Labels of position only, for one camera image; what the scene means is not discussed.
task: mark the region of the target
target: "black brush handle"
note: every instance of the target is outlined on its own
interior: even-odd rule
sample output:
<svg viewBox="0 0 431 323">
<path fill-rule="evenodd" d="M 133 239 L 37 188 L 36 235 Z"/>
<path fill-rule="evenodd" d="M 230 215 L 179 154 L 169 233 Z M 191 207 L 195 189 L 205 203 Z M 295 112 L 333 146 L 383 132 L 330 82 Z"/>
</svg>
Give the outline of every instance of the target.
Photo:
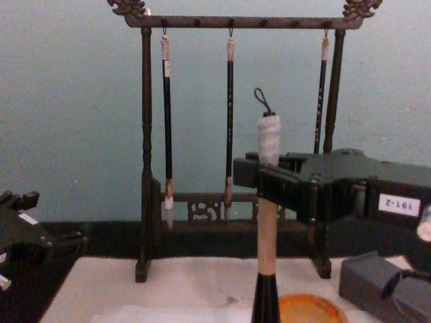
<svg viewBox="0 0 431 323">
<path fill-rule="evenodd" d="M 228 134 L 226 147 L 226 177 L 232 177 L 232 141 L 234 128 L 234 62 L 228 61 Z"/>
<path fill-rule="evenodd" d="M 169 61 L 163 60 L 163 97 L 164 97 L 164 140 L 166 153 L 166 179 L 172 178 L 172 125 L 170 117 L 170 75 Z"/>
<path fill-rule="evenodd" d="M 317 101 L 316 133 L 314 138 L 314 153 L 319 153 L 321 145 L 323 98 L 325 96 L 326 61 L 321 63 L 321 80 L 319 84 L 319 99 Z"/>
</svg>

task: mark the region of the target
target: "wooden brush handle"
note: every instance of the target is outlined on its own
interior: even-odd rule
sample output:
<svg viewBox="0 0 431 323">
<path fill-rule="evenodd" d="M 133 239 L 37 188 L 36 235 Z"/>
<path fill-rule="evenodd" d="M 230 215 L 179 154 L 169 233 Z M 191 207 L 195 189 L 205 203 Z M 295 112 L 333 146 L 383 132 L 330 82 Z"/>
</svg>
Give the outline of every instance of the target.
<svg viewBox="0 0 431 323">
<path fill-rule="evenodd" d="M 262 275 L 275 274 L 277 241 L 277 205 L 259 199 L 257 237 L 258 272 Z"/>
</svg>

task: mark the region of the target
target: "label sticker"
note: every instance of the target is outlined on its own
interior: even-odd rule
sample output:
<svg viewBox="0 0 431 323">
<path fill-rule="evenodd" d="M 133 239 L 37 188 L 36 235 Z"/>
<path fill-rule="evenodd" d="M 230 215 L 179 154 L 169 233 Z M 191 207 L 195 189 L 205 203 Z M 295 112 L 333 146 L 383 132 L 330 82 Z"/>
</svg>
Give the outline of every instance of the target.
<svg viewBox="0 0 431 323">
<path fill-rule="evenodd" d="M 38 224 L 38 222 L 35 219 L 33 219 L 31 216 L 29 216 L 29 215 L 27 215 L 25 213 L 19 214 L 18 217 L 20 217 L 24 221 L 27 221 L 31 225 Z"/>
<path fill-rule="evenodd" d="M 170 77 L 170 63 L 169 63 L 169 61 L 164 61 L 164 76 Z"/>
<path fill-rule="evenodd" d="M 380 194 L 378 210 L 409 215 L 410 217 L 418 217 L 420 211 L 420 200 L 402 196 Z"/>
</svg>

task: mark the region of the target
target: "black baseboard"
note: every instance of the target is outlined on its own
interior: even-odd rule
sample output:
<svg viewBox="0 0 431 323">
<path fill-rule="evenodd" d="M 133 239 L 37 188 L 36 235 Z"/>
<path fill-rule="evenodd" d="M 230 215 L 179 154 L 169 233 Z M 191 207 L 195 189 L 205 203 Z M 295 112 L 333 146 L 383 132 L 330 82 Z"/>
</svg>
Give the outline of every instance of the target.
<svg viewBox="0 0 431 323">
<path fill-rule="evenodd" d="M 44 223 L 54 235 L 84 229 L 89 232 L 87 256 L 137 258 L 141 223 L 114 221 L 92 223 Z M 431 272 L 431 245 L 421 242 L 414 230 L 385 223 L 346 217 L 331 224 L 328 250 L 332 257 L 355 256 L 378 250 L 382 256 L 404 254 L 418 270 Z M 254 258 L 257 255 L 255 232 L 164 232 L 154 258 L 179 256 L 223 256 Z M 307 256 L 306 234 L 297 229 L 279 233 L 277 255 Z"/>
</svg>

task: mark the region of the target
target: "teal wall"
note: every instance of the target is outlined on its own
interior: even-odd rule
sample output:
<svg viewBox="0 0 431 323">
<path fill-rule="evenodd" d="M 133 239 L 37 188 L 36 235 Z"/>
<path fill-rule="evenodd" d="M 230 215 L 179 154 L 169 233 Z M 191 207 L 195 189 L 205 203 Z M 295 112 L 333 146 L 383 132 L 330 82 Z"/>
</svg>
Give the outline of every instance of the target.
<svg viewBox="0 0 431 323">
<path fill-rule="evenodd" d="M 153 14 L 341 17 L 343 1 L 147 4 Z M 0 190 L 38 190 L 40 221 L 138 220 L 139 30 L 105 1 L 0 5 Z M 431 166 L 430 30 L 431 9 L 421 1 L 385 0 L 347 33 L 334 148 Z M 152 39 L 153 167 L 163 186 L 161 35 L 155 30 Z M 168 35 L 175 188 L 221 192 L 228 31 Z M 323 31 L 235 30 L 234 37 L 234 156 L 257 149 L 256 86 L 283 120 L 281 150 L 312 151 Z"/>
</svg>

